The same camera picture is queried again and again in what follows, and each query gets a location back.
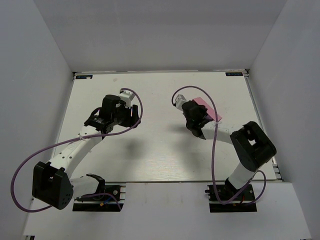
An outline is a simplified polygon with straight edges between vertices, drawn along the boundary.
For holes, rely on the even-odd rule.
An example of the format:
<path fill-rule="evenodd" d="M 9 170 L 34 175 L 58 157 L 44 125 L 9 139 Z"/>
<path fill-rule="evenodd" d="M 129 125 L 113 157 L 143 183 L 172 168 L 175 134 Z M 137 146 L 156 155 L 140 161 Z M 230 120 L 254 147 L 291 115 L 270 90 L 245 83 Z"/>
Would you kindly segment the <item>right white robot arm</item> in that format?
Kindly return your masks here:
<path fill-rule="evenodd" d="M 186 128 L 195 137 L 224 142 L 234 147 L 239 164 L 225 180 L 226 190 L 233 195 L 277 153 L 274 144 L 254 121 L 249 121 L 238 130 L 219 126 L 222 117 L 200 97 L 192 100 L 177 98 L 175 107 L 182 111 Z"/>

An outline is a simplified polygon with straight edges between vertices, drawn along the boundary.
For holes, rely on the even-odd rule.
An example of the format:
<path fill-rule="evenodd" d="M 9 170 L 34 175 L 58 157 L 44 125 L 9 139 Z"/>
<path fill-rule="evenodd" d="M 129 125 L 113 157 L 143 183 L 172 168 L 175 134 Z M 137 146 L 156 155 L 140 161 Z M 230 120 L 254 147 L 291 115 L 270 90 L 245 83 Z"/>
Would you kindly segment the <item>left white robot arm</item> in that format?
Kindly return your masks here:
<path fill-rule="evenodd" d="M 134 128 L 139 124 L 138 106 L 132 104 L 136 95 L 121 90 L 118 95 L 107 94 L 102 105 L 84 122 L 78 138 L 72 140 L 48 162 L 38 162 L 33 169 L 32 196 L 58 209 L 64 209 L 73 198 L 102 198 L 105 180 L 88 173 L 73 178 L 73 172 L 85 156 L 110 134 L 115 126 Z"/>

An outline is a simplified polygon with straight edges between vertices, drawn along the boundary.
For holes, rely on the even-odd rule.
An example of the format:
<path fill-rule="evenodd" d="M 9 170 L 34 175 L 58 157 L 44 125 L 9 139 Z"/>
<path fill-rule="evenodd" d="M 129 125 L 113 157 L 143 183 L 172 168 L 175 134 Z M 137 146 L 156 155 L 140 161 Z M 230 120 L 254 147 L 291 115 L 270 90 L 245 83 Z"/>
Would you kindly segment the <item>pink plastic box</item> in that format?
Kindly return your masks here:
<path fill-rule="evenodd" d="M 207 113 L 207 117 L 206 118 L 208 120 L 212 120 L 212 121 L 215 121 L 215 122 L 218 123 L 222 119 L 222 117 L 215 112 L 213 107 L 210 106 L 203 98 L 196 97 L 196 98 L 193 99 L 193 101 L 195 101 L 198 105 L 205 106 L 206 113 Z"/>

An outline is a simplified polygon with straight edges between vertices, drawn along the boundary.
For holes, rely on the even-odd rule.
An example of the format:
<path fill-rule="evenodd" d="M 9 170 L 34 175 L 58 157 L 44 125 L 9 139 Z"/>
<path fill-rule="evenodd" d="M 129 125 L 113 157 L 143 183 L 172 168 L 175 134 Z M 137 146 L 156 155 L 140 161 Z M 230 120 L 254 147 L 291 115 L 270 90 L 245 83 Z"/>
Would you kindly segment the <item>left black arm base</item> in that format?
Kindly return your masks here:
<path fill-rule="evenodd" d="M 72 205 L 73 212 L 99 212 L 119 213 L 121 212 L 126 195 L 124 183 L 105 184 L 106 195 L 93 197 L 77 197 Z"/>

